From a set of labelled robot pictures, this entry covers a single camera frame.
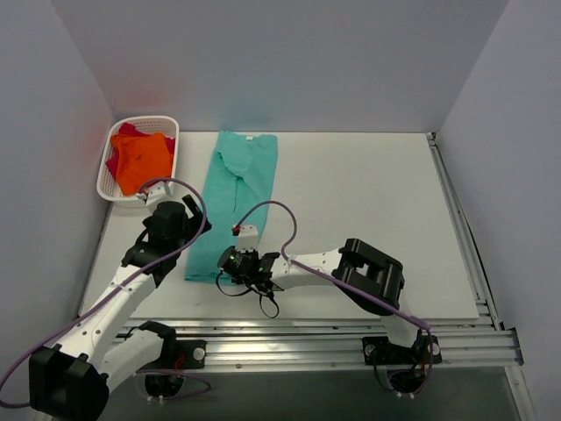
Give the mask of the teal t shirt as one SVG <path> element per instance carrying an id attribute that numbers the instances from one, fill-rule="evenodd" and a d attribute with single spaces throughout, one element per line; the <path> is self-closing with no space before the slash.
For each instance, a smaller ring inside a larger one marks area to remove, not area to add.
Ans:
<path id="1" fill-rule="evenodd" d="M 236 244 L 231 228 L 272 197 L 277 160 L 278 140 L 272 134 L 218 134 L 202 191 L 211 229 L 188 250 L 186 281 L 214 281 L 219 257 Z"/>

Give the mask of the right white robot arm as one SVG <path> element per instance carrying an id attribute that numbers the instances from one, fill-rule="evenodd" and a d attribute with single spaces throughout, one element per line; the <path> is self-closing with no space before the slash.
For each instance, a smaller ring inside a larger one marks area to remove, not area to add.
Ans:
<path id="1" fill-rule="evenodd" d="M 380 317 L 389 351 L 398 361 L 421 351 L 420 336 L 429 325 L 410 314 L 404 295 L 403 265 L 360 239 L 335 250 L 288 256 L 228 247 L 217 261 L 220 275 L 273 300 L 276 292 L 312 286 L 335 286 L 360 309 Z"/>

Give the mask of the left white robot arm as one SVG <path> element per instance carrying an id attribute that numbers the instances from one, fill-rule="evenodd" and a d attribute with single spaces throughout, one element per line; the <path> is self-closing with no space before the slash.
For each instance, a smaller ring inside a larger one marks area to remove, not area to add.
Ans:
<path id="1" fill-rule="evenodd" d="M 137 373 L 163 385 L 159 396 L 180 388 L 175 366 L 180 348 L 173 328 L 144 322 L 119 345 L 124 324 L 175 268 L 182 251 L 208 231 L 210 223 L 194 198 L 158 203 L 144 231 L 126 252 L 113 279 L 95 304 L 76 319 L 53 346 L 29 359 L 30 405 L 63 420 L 96 420 L 110 393 Z"/>

